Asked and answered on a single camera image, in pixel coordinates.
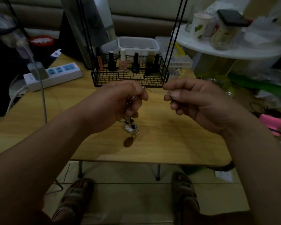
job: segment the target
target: power strip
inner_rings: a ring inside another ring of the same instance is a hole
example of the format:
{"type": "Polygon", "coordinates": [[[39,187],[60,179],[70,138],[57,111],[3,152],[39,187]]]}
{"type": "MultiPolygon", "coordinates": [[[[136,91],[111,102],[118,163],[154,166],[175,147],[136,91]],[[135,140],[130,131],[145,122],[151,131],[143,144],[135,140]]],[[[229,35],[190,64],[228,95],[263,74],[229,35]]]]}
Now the power strip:
{"type": "MultiPolygon", "coordinates": [[[[46,71],[49,75],[49,78],[42,80],[44,88],[61,84],[83,76],[82,72],[75,62],[54,68],[49,68],[46,69],[46,71]]],[[[24,79],[30,91],[37,91],[41,89],[39,81],[36,80],[31,73],[25,74],[24,79]]]]}

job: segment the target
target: brown oval pendant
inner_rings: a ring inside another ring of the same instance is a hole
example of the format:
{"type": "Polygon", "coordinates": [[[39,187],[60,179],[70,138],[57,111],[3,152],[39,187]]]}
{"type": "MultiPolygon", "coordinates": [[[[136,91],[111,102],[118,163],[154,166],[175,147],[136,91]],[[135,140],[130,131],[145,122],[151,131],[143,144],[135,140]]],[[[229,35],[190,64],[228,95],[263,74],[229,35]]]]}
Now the brown oval pendant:
{"type": "Polygon", "coordinates": [[[125,147],[130,147],[133,143],[133,137],[128,137],[125,141],[124,141],[124,146],[125,147]]]}

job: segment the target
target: forearm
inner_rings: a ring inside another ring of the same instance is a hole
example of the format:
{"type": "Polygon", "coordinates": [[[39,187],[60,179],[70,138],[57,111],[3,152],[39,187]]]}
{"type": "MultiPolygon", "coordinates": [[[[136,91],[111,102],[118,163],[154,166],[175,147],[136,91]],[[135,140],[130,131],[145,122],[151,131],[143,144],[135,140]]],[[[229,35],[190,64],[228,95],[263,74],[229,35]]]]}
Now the forearm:
{"type": "Polygon", "coordinates": [[[281,224],[281,144],[255,117],[223,135],[253,215],[281,224]]]}
{"type": "Polygon", "coordinates": [[[88,134],[71,108],[0,154],[0,218],[33,212],[88,134]]]}

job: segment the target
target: hand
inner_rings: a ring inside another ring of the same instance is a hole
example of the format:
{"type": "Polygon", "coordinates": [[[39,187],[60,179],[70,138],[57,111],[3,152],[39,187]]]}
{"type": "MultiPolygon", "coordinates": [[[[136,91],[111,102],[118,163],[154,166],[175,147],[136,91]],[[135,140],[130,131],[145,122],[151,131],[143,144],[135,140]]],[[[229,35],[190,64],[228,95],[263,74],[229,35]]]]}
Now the hand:
{"type": "Polygon", "coordinates": [[[146,90],[136,81],[113,81],[82,100],[75,109],[90,126],[90,133],[98,133],[123,117],[137,118],[142,100],[148,98],[146,90]],[[133,102],[126,109],[132,96],[133,102]]]}
{"type": "Polygon", "coordinates": [[[242,105],[213,83],[204,80],[180,78],[169,80],[163,89],[171,109],[178,115],[187,115],[210,132],[222,134],[228,128],[253,117],[242,105]]]}

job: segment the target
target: pink nail polish bottle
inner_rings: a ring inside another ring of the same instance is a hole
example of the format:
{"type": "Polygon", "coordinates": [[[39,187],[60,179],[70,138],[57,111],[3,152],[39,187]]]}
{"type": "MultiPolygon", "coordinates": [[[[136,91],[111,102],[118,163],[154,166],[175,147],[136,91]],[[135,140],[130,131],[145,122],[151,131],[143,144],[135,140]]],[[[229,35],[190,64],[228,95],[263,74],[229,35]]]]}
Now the pink nail polish bottle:
{"type": "Polygon", "coordinates": [[[122,72],[126,72],[127,71],[126,50],[122,48],[120,50],[120,54],[121,54],[121,59],[119,60],[119,69],[122,72]]]}

